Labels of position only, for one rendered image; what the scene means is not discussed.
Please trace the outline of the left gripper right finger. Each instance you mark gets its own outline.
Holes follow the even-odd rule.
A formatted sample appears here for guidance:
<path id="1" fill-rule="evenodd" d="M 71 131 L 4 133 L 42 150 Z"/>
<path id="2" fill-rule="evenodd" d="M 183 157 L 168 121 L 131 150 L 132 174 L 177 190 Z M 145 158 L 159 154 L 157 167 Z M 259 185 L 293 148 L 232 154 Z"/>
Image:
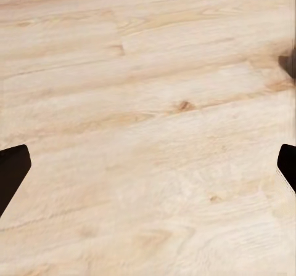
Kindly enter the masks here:
<path id="1" fill-rule="evenodd" d="M 296 192 L 296 147 L 282 145 L 277 160 L 278 168 Z"/>

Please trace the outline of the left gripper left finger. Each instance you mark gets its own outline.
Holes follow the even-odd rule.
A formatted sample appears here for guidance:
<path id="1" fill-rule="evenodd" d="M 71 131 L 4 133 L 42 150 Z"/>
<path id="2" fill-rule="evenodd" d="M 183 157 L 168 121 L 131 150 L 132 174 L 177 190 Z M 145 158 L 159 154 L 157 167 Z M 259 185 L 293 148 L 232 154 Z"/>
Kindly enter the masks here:
<path id="1" fill-rule="evenodd" d="M 0 151 L 0 217 L 31 168 L 25 144 Z"/>

